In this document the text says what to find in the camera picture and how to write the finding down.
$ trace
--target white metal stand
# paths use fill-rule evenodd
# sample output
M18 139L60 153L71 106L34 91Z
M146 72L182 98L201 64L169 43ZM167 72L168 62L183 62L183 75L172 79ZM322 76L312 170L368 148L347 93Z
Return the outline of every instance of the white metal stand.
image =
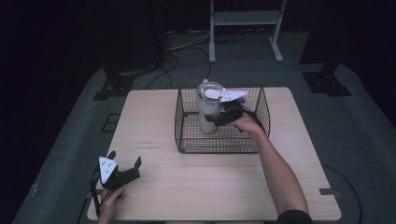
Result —
M282 23L287 0L283 0L280 10L272 11L233 11L215 12L214 0L210 2L210 41L209 41L209 61L216 62L215 52L215 26L217 25L263 25L274 24L276 26L273 37L269 37L271 48L275 54L276 61L283 63L283 57L277 46L280 25Z

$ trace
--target human arm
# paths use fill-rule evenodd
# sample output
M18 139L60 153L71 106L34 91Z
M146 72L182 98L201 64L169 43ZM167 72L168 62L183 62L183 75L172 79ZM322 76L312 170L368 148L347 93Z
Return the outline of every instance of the human arm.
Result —
M101 194L102 205L98 224L110 224L116 215L116 200L125 193L125 188L122 186L112 192L109 189L104 189Z
M308 213L308 205L296 175L276 151L262 128L247 114L231 124L249 134L256 142L262 169L277 214L280 216L289 210L300 210Z

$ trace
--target forearm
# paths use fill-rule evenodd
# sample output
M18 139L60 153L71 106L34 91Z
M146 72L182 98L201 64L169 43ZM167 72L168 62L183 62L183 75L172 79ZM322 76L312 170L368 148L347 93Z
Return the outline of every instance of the forearm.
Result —
M250 135L257 144L262 169L277 213L280 215L291 209L308 213L305 196L289 165L276 151L262 130L255 130Z

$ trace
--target dark background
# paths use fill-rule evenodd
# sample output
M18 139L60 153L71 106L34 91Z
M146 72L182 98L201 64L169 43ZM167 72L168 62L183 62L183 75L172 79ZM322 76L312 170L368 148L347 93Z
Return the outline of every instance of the dark background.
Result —
M161 13L147 2L0 3L1 196L7 207L0 222L14 218L82 89L102 67L103 55L110 52L132 68L149 67L158 63L159 50L142 47L138 36L157 36L159 28L208 29L208 0L162 1ZM278 4L219 0L216 8L274 9ZM286 32L311 29L301 63L336 58L359 75L394 125L395 9L391 1L289 1L282 25ZM162 16L162 24L154 14ZM150 29L154 23L157 33ZM141 55L147 57L137 61Z

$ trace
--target gray carpet floor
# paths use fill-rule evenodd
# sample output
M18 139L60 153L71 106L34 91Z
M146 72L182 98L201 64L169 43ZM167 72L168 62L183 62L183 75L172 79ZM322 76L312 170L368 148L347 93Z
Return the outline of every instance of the gray carpet floor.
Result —
M359 77L340 64L335 72L352 96L329 97L311 93L302 72L318 71L322 64L300 65L308 33L281 33L279 48L285 59L276 63L268 43L270 34L246 35L230 45L216 45L217 62L211 65L209 79L223 86L256 85L288 87L300 109L305 126L320 161L339 171L356 189L362 206L362 223L396 223L396 131L387 120ZM196 35L171 35L170 43L178 46ZM194 46L207 52L207 43ZM173 53L178 65L168 76L159 77L149 89L177 89L197 86L206 77L209 63L197 49ZM176 60L163 64L170 69ZM163 72L134 80L133 90L143 90ZM89 191L89 181L100 155L106 155L113 133L102 128L107 116L120 113L125 97L109 97L93 101L101 90L106 75L98 70L92 75L37 176L14 223L77 223L78 215ZM334 170L323 168L342 217L337 224L358 223L358 200L345 179ZM87 219L88 205L79 223Z

